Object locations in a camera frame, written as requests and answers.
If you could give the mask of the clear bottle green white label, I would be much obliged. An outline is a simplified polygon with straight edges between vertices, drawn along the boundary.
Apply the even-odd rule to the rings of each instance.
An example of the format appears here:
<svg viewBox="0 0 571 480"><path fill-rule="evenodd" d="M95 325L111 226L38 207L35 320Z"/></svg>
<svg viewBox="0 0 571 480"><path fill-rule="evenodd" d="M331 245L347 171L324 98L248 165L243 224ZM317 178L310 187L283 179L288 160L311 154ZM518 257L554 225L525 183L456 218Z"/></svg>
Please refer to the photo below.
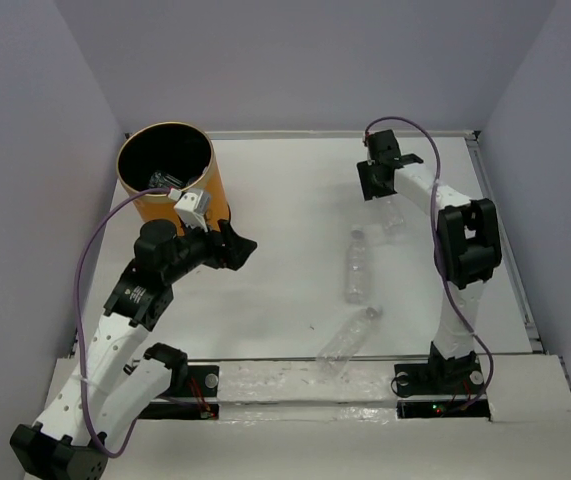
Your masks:
<svg viewBox="0 0 571 480"><path fill-rule="evenodd" d="M184 188L184 182L165 171L157 170L150 176L148 188L168 188L181 190Z"/></svg>

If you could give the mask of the clear bottle front grey cap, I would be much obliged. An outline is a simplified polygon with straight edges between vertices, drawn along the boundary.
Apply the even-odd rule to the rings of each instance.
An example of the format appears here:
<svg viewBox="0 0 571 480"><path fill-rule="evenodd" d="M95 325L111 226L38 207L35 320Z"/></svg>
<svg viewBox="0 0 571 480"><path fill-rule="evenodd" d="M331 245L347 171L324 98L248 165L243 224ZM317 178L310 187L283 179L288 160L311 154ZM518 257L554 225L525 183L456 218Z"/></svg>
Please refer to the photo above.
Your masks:
<svg viewBox="0 0 571 480"><path fill-rule="evenodd" d="M325 377L337 377L379 328L383 311L379 306L359 309L345 320L316 355L315 363Z"/></svg>

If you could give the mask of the clear bottle white cap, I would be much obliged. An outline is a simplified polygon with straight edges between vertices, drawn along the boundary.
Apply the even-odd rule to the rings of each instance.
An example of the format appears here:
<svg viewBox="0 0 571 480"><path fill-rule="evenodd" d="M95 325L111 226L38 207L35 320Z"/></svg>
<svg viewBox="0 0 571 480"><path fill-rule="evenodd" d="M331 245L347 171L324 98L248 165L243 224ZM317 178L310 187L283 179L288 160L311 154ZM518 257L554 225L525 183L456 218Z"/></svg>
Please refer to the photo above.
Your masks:
<svg viewBox="0 0 571 480"><path fill-rule="evenodd" d="M201 185L206 185L209 179L209 174L204 172L200 176L194 176L190 178L187 182L185 187L186 188L199 188Z"/></svg>

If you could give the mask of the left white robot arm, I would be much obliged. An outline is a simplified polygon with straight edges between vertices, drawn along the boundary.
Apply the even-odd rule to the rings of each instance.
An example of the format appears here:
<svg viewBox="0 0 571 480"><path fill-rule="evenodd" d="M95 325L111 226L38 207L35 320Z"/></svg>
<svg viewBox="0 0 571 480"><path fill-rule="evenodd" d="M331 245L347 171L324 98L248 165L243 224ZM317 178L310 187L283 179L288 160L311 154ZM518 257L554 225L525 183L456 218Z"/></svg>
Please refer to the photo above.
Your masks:
<svg viewBox="0 0 571 480"><path fill-rule="evenodd" d="M168 220L145 223L127 265L104 305L95 333L79 338L79 362L32 424L20 424L10 446L38 479L98 479L127 447L142 411L155 398L180 392L185 352L149 347L131 374L124 367L173 300L172 286L201 265L240 269L256 250L226 220L216 230L179 235Z"/></svg>

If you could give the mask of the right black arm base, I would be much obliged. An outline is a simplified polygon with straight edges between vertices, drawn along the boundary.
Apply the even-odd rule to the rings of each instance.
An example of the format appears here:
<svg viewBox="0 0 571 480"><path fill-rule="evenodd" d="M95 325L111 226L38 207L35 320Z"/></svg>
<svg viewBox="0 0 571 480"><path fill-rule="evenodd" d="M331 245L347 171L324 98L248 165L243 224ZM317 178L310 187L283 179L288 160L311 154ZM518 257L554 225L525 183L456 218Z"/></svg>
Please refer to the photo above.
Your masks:
<svg viewBox="0 0 571 480"><path fill-rule="evenodd" d="M478 368L453 376L428 371L426 363L401 363L394 366L390 382L397 397L400 419L491 418L483 393L484 378Z"/></svg>

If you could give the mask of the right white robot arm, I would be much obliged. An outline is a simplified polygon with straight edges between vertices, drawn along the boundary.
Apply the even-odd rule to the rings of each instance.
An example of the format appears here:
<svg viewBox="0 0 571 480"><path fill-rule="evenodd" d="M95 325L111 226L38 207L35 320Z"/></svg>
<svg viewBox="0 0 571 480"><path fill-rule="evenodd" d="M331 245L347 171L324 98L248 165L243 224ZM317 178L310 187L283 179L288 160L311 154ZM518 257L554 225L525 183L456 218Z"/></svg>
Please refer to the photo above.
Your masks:
<svg viewBox="0 0 571 480"><path fill-rule="evenodd" d="M434 263L443 285L440 320L423 363L398 364L392 385L401 398L454 395L467 386L482 392L485 378L475 322L486 283L501 265L495 204L446 185L439 168L402 153L393 131L366 133L368 157L357 171L365 200L400 195L429 217Z"/></svg>

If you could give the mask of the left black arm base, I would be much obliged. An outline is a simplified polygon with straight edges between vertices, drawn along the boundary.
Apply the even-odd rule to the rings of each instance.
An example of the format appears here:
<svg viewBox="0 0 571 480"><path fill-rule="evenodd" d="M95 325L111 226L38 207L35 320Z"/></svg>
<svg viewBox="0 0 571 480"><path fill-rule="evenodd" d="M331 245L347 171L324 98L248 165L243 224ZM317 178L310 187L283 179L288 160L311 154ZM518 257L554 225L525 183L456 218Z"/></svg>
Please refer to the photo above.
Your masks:
<svg viewBox="0 0 571 480"><path fill-rule="evenodd" d="M169 388L150 402L139 419L217 420L219 371L218 365L190 365L187 374L172 379Z"/></svg>

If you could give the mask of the orange cylindrical bin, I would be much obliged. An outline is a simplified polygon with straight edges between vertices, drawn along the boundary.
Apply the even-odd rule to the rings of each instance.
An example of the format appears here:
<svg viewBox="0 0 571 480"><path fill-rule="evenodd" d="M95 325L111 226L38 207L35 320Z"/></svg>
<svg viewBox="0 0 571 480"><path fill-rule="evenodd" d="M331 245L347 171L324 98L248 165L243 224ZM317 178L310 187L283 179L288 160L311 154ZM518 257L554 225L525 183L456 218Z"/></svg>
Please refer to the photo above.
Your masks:
<svg viewBox="0 0 571 480"><path fill-rule="evenodd" d="M213 144L200 129L186 123L163 122L147 126L132 134L121 147L116 159L117 177L132 196L148 189L150 176L165 171L184 182L204 172L206 185L199 189L211 195L207 223L219 229L220 220L231 220Z"/></svg>

